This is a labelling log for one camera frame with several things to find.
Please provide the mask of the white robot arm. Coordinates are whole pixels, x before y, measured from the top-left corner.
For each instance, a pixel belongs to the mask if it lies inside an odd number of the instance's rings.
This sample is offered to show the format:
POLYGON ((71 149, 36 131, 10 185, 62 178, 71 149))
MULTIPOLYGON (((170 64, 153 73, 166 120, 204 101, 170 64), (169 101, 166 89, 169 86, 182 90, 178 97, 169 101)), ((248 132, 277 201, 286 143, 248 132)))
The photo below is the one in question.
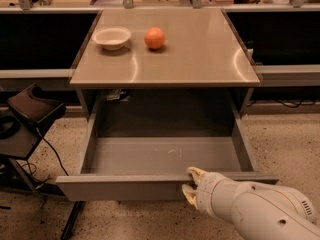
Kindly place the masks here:
POLYGON ((320 240, 310 200, 285 186, 235 181, 190 167, 194 186, 182 192, 199 212, 234 226, 244 240, 320 240))

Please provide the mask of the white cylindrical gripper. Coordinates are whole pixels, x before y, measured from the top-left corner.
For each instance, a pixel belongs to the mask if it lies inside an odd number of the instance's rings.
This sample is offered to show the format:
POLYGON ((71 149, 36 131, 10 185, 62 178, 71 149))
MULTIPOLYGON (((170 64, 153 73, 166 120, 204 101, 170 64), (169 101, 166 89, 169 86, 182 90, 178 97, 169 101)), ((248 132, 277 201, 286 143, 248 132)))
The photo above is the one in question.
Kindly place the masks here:
POLYGON ((196 190, 187 184, 182 185, 187 201, 203 214, 231 222, 231 206, 239 183, 197 167, 188 167, 186 172, 197 185, 196 190))

